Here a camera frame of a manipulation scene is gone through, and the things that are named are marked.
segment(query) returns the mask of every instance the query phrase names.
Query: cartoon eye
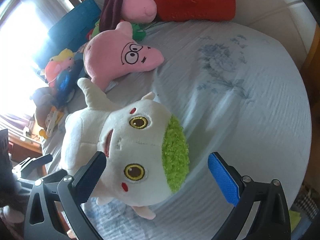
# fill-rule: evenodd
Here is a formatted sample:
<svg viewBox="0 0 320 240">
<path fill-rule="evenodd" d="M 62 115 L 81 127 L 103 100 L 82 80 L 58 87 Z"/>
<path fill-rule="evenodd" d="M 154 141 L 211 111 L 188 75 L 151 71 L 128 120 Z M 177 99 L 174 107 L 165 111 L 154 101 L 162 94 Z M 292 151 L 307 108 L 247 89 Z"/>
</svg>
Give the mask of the cartoon eye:
<svg viewBox="0 0 320 240">
<path fill-rule="evenodd" d="M 130 180 L 140 180 L 145 175 L 145 170 L 140 164 L 132 163 L 124 168 L 124 175 Z"/>
<path fill-rule="evenodd" d="M 129 46 L 129 48 L 130 48 L 131 51 L 137 52 L 137 51 L 140 51 L 143 48 L 143 46 L 138 45 L 138 44 L 131 44 Z"/>
<path fill-rule="evenodd" d="M 145 117 L 137 116 L 130 120 L 130 126 L 136 129 L 144 129 L 148 125 L 148 120 Z"/>
<path fill-rule="evenodd" d="M 139 59 L 139 54 L 137 52 L 132 52 L 129 51 L 128 53 L 125 54 L 124 56 L 124 60 L 128 63 L 128 64 L 135 64 Z"/>
</svg>

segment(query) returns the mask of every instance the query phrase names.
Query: green fur patch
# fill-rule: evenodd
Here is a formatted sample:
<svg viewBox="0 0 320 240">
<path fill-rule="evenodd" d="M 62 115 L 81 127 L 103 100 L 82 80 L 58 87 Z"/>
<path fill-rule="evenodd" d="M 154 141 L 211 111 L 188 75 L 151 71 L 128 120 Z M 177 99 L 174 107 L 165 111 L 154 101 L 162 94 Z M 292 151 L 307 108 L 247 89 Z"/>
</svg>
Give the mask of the green fur patch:
<svg viewBox="0 0 320 240">
<path fill-rule="evenodd" d="M 171 116 L 162 143 L 162 165 L 168 185 L 177 192 L 189 173 L 188 144 L 182 127 L 175 116 Z"/>
</svg>

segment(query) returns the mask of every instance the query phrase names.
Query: maroon cloth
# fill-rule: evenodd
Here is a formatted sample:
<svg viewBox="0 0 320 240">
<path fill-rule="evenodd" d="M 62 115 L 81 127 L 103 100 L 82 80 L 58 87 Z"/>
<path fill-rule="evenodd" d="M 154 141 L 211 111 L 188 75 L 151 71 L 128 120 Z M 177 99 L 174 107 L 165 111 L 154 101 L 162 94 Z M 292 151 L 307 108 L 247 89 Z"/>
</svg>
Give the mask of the maroon cloth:
<svg viewBox="0 0 320 240">
<path fill-rule="evenodd" d="M 121 20 L 123 0 L 104 0 L 100 16 L 99 31 L 115 30 Z"/>
</svg>

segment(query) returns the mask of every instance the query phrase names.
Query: pink pig plush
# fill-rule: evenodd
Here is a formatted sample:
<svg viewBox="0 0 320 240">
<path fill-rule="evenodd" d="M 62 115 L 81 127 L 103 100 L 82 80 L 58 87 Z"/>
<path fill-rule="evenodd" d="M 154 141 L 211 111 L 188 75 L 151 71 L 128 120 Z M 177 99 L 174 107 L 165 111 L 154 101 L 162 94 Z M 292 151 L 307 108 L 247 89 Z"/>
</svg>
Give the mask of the pink pig plush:
<svg viewBox="0 0 320 240">
<path fill-rule="evenodd" d="M 123 0 L 122 18 L 131 23 L 151 23 L 157 14 L 154 0 Z"/>
<path fill-rule="evenodd" d="M 153 70 L 163 61 L 159 50 L 139 45 L 132 39 L 129 22 L 120 22 L 115 30 L 99 33 L 84 49 L 85 70 L 102 91 L 115 78 Z"/>
</svg>

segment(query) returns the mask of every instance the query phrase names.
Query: blue gripper pad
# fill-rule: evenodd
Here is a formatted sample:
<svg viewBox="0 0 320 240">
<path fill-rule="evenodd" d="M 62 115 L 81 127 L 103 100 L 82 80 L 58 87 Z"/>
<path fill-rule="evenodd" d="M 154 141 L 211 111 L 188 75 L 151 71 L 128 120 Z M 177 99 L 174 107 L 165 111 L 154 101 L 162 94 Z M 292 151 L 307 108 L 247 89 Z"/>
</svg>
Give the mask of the blue gripper pad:
<svg viewBox="0 0 320 240">
<path fill-rule="evenodd" d="M 236 206 L 240 200 L 239 187 L 214 153 L 208 157 L 208 167 L 227 202 Z"/>
</svg>

